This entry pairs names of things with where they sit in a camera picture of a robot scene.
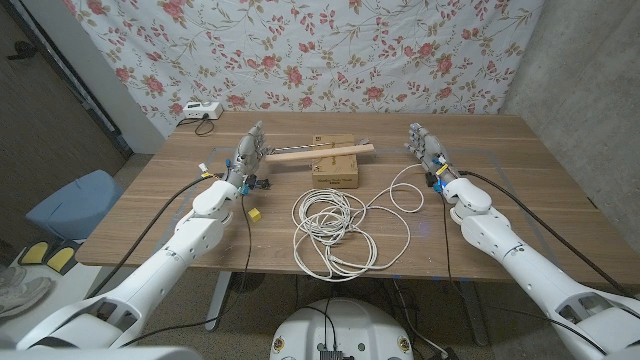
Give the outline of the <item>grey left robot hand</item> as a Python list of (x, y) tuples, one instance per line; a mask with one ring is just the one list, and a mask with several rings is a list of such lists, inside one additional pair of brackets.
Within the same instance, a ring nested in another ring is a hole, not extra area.
[(258, 121), (238, 143), (223, 180), (240, 187), (246, 177), (254, 175), (263, 157), (272, 151), (265, 141), (263, 122)]

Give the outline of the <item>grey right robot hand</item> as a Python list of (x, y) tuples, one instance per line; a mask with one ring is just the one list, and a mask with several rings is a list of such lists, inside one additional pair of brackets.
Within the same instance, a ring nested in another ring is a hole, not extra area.
[(433, 185), (444, 188), (459, 177), (438, 138), (419, 123), (409, 125), (409, 141), (404, 146), (419, 160)]

